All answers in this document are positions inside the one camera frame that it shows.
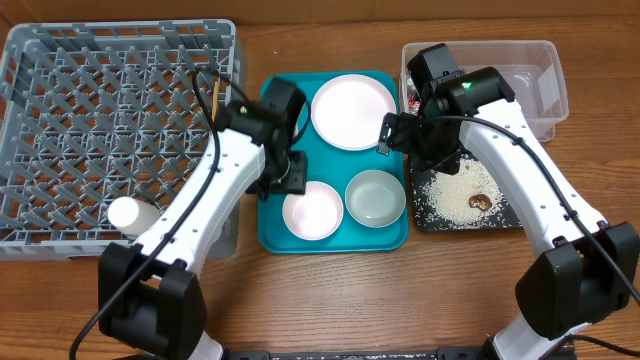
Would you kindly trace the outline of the red snack wrapper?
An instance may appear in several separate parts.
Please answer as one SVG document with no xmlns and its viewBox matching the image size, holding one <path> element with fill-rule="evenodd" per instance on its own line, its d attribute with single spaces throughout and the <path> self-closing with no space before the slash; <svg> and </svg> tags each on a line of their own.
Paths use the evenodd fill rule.
<svg viewBox="0 0 640 360">
<path fill-rule="evenodd" d="M 421 105 L 419 93 L 416 90 L 415 84 L 410 76 L 407 77 L 407 107 L 408 112 L 417 115 Z"/>
</svg>

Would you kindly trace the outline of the white round plate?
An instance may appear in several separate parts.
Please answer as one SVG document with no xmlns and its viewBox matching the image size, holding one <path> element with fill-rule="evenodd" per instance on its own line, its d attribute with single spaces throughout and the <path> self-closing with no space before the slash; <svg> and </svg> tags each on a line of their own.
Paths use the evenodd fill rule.
<svg viewBox="0 0 640 360">
<path fill-rule="evenodd" d="M 378 143 L 383 117 L 397 111 L 393 80 L 380 71 L 299 72 L 289 78 L 310 97 L 303 118 L 311 134 L 296 150 L 310 150 L 318 140 L 322 147 L 368 151 Z"/>
</svg>

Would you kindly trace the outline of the pink white small bowl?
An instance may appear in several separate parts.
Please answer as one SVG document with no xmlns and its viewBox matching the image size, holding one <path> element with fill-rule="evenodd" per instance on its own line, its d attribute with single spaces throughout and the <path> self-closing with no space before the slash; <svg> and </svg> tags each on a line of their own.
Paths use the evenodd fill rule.
<svg viewBox="0 0 640 360">
<path fill-rule="evenodd" d="M 344 205 L 334 188 L 323 182 L 309 181 L 304 195 L 285 197 L 282 216 L 285 226 L 296 237 L 319 241 L 339 228 Z"/>
</svg>

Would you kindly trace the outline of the brown food scrap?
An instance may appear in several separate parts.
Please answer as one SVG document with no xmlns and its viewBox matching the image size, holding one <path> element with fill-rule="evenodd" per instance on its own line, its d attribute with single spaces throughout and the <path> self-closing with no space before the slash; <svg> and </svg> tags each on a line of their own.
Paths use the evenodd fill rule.
<svg viewBox="0 0 640 360">
<path fill-rule="evenodd" d="M 468 199 L 470 208 L 479 209 L 482 212 L 487 212 L 493 206 L 491 199 L 485 194 L 476 194 Z"/>
</svg>

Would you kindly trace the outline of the grey bowl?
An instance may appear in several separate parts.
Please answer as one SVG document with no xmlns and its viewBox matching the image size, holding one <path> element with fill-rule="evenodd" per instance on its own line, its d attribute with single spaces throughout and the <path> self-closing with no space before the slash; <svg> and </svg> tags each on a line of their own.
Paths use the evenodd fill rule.
<svg viewBox="0 0 640 360">
<path fill-rule="evenodd" d="M 383 170 L 365 170 L 354 176 L 345 190 L 345 205 L 351 217 L 369 228 L 383 228 L 405 211 L 402 183 Z"/>
</svg>

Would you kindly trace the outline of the wooden chopstick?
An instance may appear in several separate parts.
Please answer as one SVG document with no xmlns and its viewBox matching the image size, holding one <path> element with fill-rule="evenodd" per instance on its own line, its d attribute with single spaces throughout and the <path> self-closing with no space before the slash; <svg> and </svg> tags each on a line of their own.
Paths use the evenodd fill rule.
<svg viewBox="0 0 640 360">
<path fill-rule="evenodd" d="M 217 114 L 217 111 L 218 111 L 220 85 L 221 85 L 220 78 L 217 78 L 215 80 L 215 82 L 214 82 L 213 90 L 212 90 L 212 107 L 211 107 L 211 120 L 212 120 L 212 122 L 215 122 L 215 117 L 216 117 L 216 114 Z"/>
</svg>

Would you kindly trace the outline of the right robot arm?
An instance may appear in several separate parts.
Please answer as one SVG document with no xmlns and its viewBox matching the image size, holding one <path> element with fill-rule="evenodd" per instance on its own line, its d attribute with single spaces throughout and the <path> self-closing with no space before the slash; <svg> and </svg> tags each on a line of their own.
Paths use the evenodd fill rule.
<svg viewBox="0 0 640 360">
<path fill-rule="evenodd" d="M 410 74 L 421 113 L 386 115 L 379 152 L 454 174 L 460 152 L 470 151 L 514 209 L 535 256 L 516 284 L 517 317 L 485 341 L 479 358 L 545 359 L 639 298 L 638 233 L 628 223 L 610 225 L 577 194 L 495 68 L 421 65 Z"/>
</svg>

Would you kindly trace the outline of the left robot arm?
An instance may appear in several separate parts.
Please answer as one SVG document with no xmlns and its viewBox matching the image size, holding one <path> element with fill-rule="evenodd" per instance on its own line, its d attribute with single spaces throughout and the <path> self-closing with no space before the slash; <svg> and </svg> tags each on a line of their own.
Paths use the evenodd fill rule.
<svg viewBox="0 0 640 360">
<path fill-rule="evenodd" d="M 302 195 L 307 161 L 293 144 L 305 129 L 305 98 L 233 100 L 212 122 L 206 152 L 169 207 L 138 227 L 123 199 L 112 202 L 112 225 L 136 240 L 111 244 L 99 261 L 102 334 L 159 359 L 224 359 L 206 332 L 199 276 L 224 223 L 245 192 Z"/>
</svg>

